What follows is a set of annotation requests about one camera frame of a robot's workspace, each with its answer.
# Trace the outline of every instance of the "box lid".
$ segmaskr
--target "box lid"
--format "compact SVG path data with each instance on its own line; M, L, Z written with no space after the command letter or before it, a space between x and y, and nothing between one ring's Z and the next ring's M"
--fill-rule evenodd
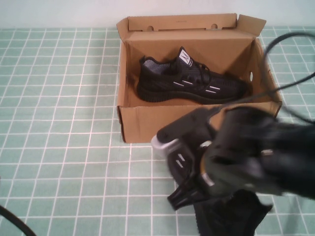
M244 37L257 37L266 24L265 20L237 14L210 14L210 15L178 15L178 16L140 16L127 17L117 23L118 33L123 42L132 34L141 37L141 32L152 33L157 31L178 30L237 30Z

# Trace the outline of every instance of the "shoe tongue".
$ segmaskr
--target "shoe tongue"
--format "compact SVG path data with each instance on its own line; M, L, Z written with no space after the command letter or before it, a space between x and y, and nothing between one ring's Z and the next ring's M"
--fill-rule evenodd
M176 62L179 63L181 66L186 66L186 67L192 67L193 65L193 60L185 51L184 47L180 48L179 53L176 58Z

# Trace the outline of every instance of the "shoe sole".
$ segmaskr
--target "shoe sole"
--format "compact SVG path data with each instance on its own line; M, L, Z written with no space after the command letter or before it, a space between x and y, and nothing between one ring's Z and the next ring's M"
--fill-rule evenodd
M137 93L138 96L147 102L163 102L174 98L183 98L193 100L195 102L204 104L204 105L211 105L211 104L222 104L230 101L234 101L239 99L240 97L232 97L226 99L210 99L206 97L202 97L190 92L182 92L182 91L169 91L169 92L152 92L146 90L145 88L141 87L139 84L137 85Z

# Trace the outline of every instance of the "green grid mat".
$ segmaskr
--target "green grid mat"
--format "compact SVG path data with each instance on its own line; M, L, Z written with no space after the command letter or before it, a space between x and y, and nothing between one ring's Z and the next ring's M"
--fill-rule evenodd
M266 27L260 40L315 27ZM315 70L315 42L289 39L270 66L278 84ZM196 236L192 207L174 212L175 189L149 144L125 144L115 112L116 29L0 30L0 205L38 236ZM315 118L315 82L281 92ZM279 116L296 122L280 112ZM260 236L315 236L315 202L260 195L275 207ZM21 236L1 220L1 236Z

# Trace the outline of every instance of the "white wall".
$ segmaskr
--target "white wall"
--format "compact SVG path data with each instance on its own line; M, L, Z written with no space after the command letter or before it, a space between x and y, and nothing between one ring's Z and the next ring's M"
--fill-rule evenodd
M0 28L113 27L126 16L238 13L315 26L315 0L0 0Z

